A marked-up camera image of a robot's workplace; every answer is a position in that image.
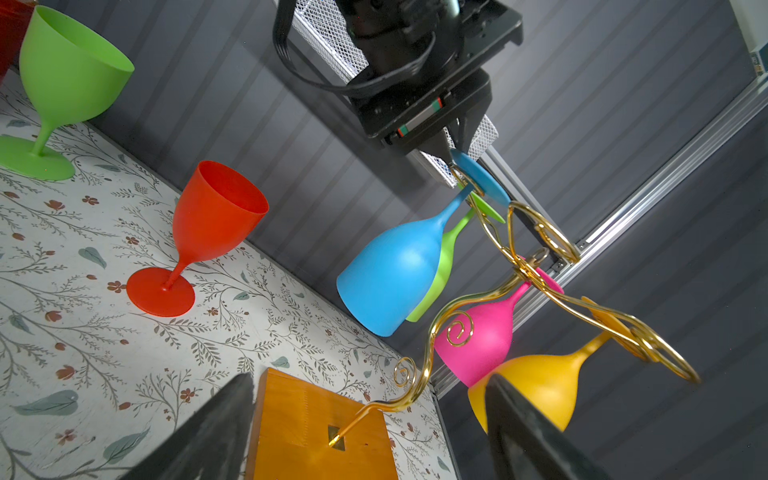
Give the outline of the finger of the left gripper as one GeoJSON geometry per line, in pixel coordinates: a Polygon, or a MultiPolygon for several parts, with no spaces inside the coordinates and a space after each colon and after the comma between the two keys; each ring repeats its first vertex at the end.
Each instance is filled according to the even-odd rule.
{"type": "Polygon", "coordinates": [[[422,151],[425,154],[440,158],[447,165],[453,163],[451,150],[450,138],[446,135],[443,129],[440,129],[434,135],[422,142],[422,151]]]}

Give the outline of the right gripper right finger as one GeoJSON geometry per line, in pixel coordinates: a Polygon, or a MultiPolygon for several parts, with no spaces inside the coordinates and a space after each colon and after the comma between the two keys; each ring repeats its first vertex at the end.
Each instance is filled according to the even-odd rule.
{"type": "Polygon", "coordinates": [[[499,374],[490,377],[485,406],[488,439],[500,479],[608,479],[607,472],[499,374]]]}

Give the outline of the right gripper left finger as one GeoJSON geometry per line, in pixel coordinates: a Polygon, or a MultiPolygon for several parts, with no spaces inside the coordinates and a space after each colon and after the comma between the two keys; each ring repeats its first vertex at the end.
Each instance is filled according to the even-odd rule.
{"type": "Polygon", "coordinates": [[[237,479],[255,410],[249,374],[233,377],[125,479],[237,479]]]}

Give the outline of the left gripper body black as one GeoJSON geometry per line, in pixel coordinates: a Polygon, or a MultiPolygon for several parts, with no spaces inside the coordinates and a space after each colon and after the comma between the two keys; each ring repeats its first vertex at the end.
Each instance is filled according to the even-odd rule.
{"type": "Polygon", "coordinates": [[[523,17],[501,1],[339,1],[366,67],[349,99],[365,136],[398,154],[440,129],[468,152],[492,100],[484,64],[523,41],[523,17]]]}

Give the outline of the yellow wine glass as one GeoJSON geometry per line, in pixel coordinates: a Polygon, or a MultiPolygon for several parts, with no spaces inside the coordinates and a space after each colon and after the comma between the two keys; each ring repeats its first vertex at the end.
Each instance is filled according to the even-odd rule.
{"type": "Polygon", "coordinates": [[[621,342],[629,329],[613,315],[595,308],[595,303],[583,299],[593,319],[604,327],[601,333],[580,349],[568,355],[527,355],[504,360],[476,384],[468,387],[468,398],[478,423],[488,430],[485,392],[490,377],[501,375],[559,430],[569,424],[578,396],[581,367],[606,342],[621,342]]]}

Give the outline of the gold rack with orange base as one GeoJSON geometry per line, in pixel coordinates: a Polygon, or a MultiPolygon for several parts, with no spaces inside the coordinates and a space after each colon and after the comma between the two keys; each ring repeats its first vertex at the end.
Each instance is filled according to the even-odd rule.
{"type": "MultiPolygon", "coordinates": [[[[566,295],[540,269],[548,252],[555,252],[572,263],[578,262],[577,248],[534,209],[511,198],[508,203],[499,203],[488,194],[472,192],[506,220],[502,224],[485,217],[470,195],[464,201],[474,208],[488,238],[511,264],[513,276],[490,291],[459,297],[441,309],[429,330],[423,364],[416,365],[410,358],[397,363],[395,380],[404,390],[397,399],[360,404],[268,369],[259,382],[246,467],[248,478],[395,478],[397,471],[384,414],[405,410],[426,390],[434,363],[441,360],[435,352],[435,341],[457,310],[466,311],[482,303],[505,300],[519,286],[530,282],[528,291],[541,292],[601,333],[604,327],[593,319],[588,304],[566,295]]],[[[698,380],[698,373],[691,365],[645,323],[596,303],[595,308],[615,316],[629,329],[629,336],[617,342],[627,351],[646,362],[662,364],[690,382],[698,380]]]]}

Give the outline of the blue wine glass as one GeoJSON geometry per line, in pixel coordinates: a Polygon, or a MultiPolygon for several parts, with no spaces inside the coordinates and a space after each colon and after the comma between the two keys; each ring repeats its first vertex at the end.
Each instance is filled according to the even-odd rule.
{"type": "Polygon", "coordinates": [[[476,190],[499,203],[510,201],[476,160],[457,149],[450,154],[470,184],[437,215],[378,235],[337,277],[337,291],[346,308],[377,336],[391,336],[428,292],[438,271],[446,224],[470,193],[476,190]]]}

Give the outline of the red wine glass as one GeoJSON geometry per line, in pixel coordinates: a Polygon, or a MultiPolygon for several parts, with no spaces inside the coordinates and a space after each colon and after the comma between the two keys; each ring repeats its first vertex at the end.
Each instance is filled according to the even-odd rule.
{"type": "Polygon", "coordinates": [[[127,281],[131,302],[159,317],[177,317],[195,304],[185,268],[236,248],[269,211],[265,195],[236,170],[200,162],[176,205],[172,235],[179,258],[173,270],[151,267],[127,281]]]}

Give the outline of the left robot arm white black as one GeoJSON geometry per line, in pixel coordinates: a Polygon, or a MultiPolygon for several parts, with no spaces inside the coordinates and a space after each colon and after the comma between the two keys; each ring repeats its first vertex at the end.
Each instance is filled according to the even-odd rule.
{"type": "Polygon", "coordinates": [[[299,32],[340,81],[306,83],[343,97],[365,138],[396,154],[449,163],[469,153],[492,100],[484,64],[523,42],[523,16],[504,1],[280,1],[273,44],[299,32]]]}

